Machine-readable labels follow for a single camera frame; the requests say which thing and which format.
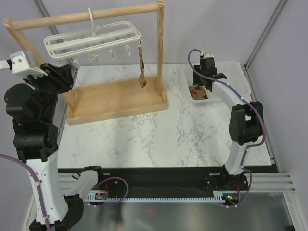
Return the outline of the argyle sock beige orange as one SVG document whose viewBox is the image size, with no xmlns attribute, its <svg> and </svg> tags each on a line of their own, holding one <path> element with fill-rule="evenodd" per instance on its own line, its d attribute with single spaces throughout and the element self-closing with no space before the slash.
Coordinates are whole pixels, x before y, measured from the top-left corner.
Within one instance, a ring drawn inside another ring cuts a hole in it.
<svg viewBox="0 0 308 231">
<path fill-rule="evenodd" d="M 138 44 L 138 52 L 139 52 L 139 63 L 140 63 L 140 76 L 138 78 L 138 81 L 140 83 L 140 87 L 144 88 L 147 84 L 147 81 L 146 81 L 145 75 L 144 75 L 144 62 L 143 62 L 141 42 Z"/>
</svg>

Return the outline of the white perforated plastic basket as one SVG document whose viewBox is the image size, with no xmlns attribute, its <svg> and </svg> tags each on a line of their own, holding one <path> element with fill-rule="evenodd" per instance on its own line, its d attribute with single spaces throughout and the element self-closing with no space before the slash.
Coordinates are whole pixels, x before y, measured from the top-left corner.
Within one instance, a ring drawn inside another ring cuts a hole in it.
<svg viewBox="0 0 308 231">
<path fill-rule="evenodd" d="M 251 89 L 239 62 L 218 62 L 216 63 L 216 68 L 218 73 L 223 73 L 227 77 L 227 82 L 234 89 L 236 89 L 241 96 L 243 96 L 246 100 L 250 99 Z M 208 90 L 205 90 L 208 99 L 194 100 L 191 97 L 189 91 L 189 86 L 191 86 L 193 83 L 192 78 L 193 71 L 189 67 L 189 65 L 186 64 L 183 68 L 182 85 L 184 87 L 184 90 L 182 90 L 182 95 L 187 101 L 189 101 L 194 106 L 204 106 L 207 104 L 222 103 L 222 100 L 218 96 Z"/>
</svg>

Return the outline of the white plastic clip hanger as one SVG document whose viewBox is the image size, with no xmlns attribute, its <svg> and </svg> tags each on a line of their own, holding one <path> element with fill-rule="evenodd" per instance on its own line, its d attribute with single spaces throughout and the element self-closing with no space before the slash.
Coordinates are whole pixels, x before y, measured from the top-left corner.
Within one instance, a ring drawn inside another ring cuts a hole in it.
<svg viewBox="0 0 308 231">
<path fill-rule="evenodd" d="M 130 44 L 141 42 L 141 34 L 130 21 L 119 21 L 102 26 L 94 24 L 94 17 L 88 8 L 91 28 L 73 32 L 47 36 L 44 45 L 48 55 L 57 61 L 72 59 L 73 66 L 80 68 L 78 56 L 91 54 L 95 63 L 98 62 L 97 52 L 109 50 L 111 58 L 114 58 L 113 47 L 123 46 L 128 56 L 131 56 Z"/>
</svg>

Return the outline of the wooden hanger stand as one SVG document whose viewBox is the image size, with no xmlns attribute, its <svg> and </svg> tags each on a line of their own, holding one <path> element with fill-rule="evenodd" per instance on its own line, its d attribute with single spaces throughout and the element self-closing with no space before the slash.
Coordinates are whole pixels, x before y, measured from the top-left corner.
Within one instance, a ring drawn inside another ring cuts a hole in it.
<svg viewBox="0 0 308 231">
<path fill-rule="evenodd" d="M 67 122 L 78 125 L 125 116 L 151 113 L 167 109 L 167 99 L 163 87 L 163 31 L 164 3 L 157 1 L 147 4 L 92 11 L 94 20 L 114 18 L 140 13 L 157 13 L 157 74 L 146 76 L 147 84 L 140 87 L 137 78 L 127 78 L 100 84 L 74 87 L 62 93 L 67 102 Z M 5 18 L 3 25 L 21 48 L 32 53 L 36 64 L 44 60 L 35 46 L 25 36 L 27 29 L 65 25 L 90 21 L 89 12 L 43 17 L 15 21 Z"/>
</svg>

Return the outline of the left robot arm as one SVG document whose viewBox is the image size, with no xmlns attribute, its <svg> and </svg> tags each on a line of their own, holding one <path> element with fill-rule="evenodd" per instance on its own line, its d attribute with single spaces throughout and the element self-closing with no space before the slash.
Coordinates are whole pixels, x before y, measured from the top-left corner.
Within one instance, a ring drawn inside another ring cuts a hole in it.
<svg viewBox="0 0 308 231">
<path fill-rule="evenodd" d="M 54 114 L 58 96 L 74 84 L 72 66 L 42 64 L 41 77 L 28 74 L 24 83 L 9 88 L 4 96 L 6 112 L 12 117 L 13 144 L 17 163 L 29 173 L 36 202 L 32 231 L 67 231 L 84 212 L 84 200 L 92 190 L 105 185 L 99 166 L 88 166 L 71 189 L 63 193 L 58 173 L 58 127 Z"/>
</svg>

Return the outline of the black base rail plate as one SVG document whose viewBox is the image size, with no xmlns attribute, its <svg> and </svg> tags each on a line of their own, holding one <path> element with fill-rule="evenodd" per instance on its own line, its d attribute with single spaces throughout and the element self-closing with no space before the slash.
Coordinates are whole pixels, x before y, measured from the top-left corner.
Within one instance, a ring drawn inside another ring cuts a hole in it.
<svg viewBox="0 0 308 231">
<path fill-rule="evenodd" d="M 215 191 L 243 193 L 249 176 L 228 176 L 223 167 L 102 168 L 98 190 L 127 196 L 210 196 Z"/>
</svg>

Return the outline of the aluminium frame post right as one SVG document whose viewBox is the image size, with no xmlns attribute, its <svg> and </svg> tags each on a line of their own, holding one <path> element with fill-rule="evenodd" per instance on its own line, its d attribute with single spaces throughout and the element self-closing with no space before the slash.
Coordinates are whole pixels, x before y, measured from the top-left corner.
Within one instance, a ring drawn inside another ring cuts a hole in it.
<svg viewBox="0 0 308 231">
<path fill-rule="evenodd" d="M 272 12 L 269 20 L 267 21 L 262 33 L 260 34 L 254 48 L 252 49 L 247 61 L 243 65 L 245 71 L 248 71 L 249 67 L 251 66 L 252 62 L 254 61 L 255 57 L 259 53 L 261 47 L 263 46 L 264 42 L 266 41 L 267 37 L 269 36 L 270 32 L 274 28 L 277 20 L 279 19 L 280 15 L 282 14 L 284 8 L 286 7 L 288 0 L 279 0 L 278 4 L 276 5 L 274 11 Z"/>
</svg>

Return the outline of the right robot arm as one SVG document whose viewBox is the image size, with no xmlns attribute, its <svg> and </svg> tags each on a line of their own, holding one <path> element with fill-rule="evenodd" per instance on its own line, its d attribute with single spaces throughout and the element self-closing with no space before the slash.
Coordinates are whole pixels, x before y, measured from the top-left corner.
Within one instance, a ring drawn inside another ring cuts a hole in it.
<svg viewBox="0 0 308 231">
<path fill-rule="evenodd" d="M 221 186 L 230 190 L 237 185 L 237 178 L 244 172 L 244 162 L 248 149 L 260 146 L 260 136 L 265 135 L 263 122 L 263 105 L 259 101 L 248 102 L 232 87 L 227 76 L 218 73 L 214 56 L 200 54 L 200 64 L 193 67 L 193 84 L 203 86 L 218 96 L 231 111 L 229 135 L 232 146 L 229 157 L 224 164 L 227 174 L 220 177 Z"/>
</svg>

